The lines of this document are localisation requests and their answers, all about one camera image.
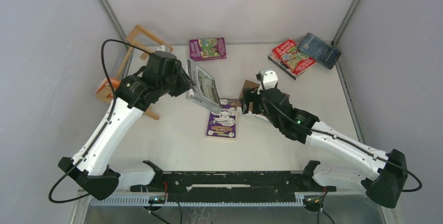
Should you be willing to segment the wooden book rack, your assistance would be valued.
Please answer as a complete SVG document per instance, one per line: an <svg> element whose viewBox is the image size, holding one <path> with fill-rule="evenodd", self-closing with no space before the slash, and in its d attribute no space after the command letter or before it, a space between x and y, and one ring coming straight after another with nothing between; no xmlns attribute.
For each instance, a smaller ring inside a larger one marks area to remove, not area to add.
<svg viewBox="0 0 443 224"><path fill-rule="evenodd" d="M156 44L151 48L143 45L141 41L137 39L139 34L144 35L146 38L150 39ZM129 44L140 47L149 53L154 52L161 45L165 45L167 47L168 52L172 53L173 51L173 46L171 44L167 43L165 40L161 39L160 37L158 37L157 35L155 35L154 33L152 33L151 31L149 31L148 29L144 28L141 25L136 25L132 29L132 31L126 37L126 41ZM122 80L127 75L130 75L132 72L137 71L138 68L140 68L142 65L147 64L147 60L148 60L147 53L140 51L136 48L129 47L117 74L112 78ZM96 94L96 98L105 103L110 103L113 99L113 97L107 97L104 90L103 93ZM154 120L160 119L160 116L152 111L152 106L148 107L148 109L144 112L144 115Z"/></svg>

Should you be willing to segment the grey ianra book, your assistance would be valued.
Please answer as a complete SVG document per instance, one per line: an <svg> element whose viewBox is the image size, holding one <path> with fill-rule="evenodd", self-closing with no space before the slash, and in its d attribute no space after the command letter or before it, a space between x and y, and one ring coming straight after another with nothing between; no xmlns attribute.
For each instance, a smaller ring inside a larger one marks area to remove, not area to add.
<svg viewBox="0 0 443 224"><path fill-rule="evenodd" d="M213 113L220 113L222 106L215 78L191 59L187 59L186 71L194 82L191 89L186 92L186 99Z"/></svg>

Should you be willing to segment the brown white Decorate book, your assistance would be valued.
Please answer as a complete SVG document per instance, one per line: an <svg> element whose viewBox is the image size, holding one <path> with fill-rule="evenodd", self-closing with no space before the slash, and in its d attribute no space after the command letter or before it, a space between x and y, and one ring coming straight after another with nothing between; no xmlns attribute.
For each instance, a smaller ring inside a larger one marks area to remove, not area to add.
<svg viewBox="0 0 443 224"><path fill-rule="evenodd" d="M249 113L244 114L245 116L252 117L254 119L260 120L262 122L267 122L267 124L272 124L271 121L266 117L265 114L263 114L263 111L266 112L261 96L257 94L257 91L259 89L259 84L252 82L250 80L245 80L239 100L237 102L237 112L241 112L241 104L240 102L249 102ZM294 119L295 117L295 111L294 109L289 106L292 106L289 102L289 95L286 93L283 93L279 90L281 94L283 94L287 98L287 102L280 102L280 97L277 99L277 101L274 101L274 103L277 104L279 109L286 113L289 117Z"/></svg>

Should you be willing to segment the orange Treehouse book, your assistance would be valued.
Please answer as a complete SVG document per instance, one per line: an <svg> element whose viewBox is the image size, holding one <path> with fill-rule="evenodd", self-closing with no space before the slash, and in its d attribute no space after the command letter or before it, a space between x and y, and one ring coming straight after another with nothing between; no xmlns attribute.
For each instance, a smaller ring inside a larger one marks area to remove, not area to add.
<svg viewBox="0 0 443 224"><path fill-rule="evenodd" d="M103 93L103 90L104 90L107 97L113 97L111 86L113 87L114 91L116 91L118 86L120 85L121 81L119 79L115 79L115 78L111 78L110 81L111 81L111 85L108 82L108 80L105 78L98 86L96 94Z"/></svg>

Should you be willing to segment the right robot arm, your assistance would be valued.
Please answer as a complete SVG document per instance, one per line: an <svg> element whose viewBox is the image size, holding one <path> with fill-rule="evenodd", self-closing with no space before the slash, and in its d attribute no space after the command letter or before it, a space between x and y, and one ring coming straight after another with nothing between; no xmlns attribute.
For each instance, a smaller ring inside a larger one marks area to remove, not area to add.
<svg viewBox="0 0 443 224"><path fill-rule="evenodd" d="M286 138L321 149L345 160L350 167L332 169L316 162L302 176L310 191L318 187L342 187L360 191L373 202L395 208L402 193L422 189L422 181L406 164L405 154L372 148L329 127L307 111L294 108L288 96L277 88L245 88L240 98L242 113L264 115Z"/></svg>

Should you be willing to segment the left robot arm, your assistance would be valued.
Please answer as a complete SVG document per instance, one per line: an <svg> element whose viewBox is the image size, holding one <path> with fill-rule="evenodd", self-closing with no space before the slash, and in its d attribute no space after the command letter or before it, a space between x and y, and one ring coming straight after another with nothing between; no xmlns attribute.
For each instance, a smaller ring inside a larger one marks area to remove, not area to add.
<svg viewBox="0 0 443 224"><path fill-rule="evenodd" d="M148 54L148 61L137 72L120 81L117 88L110 85L110 106L82 148L72 157L63 157L58 167L64 175L51 187L48 199L55 204L72 199L53 198L56 187L66 178L72 178L78 186L97 200L108 198L115 190L144 185L151 191L159 190L163 177L145 162L128 166L111 166L109 160L115 149L150 105L160 97L178 97L194 86L182 63L171 53L172 47L162 43Z"/></svg>

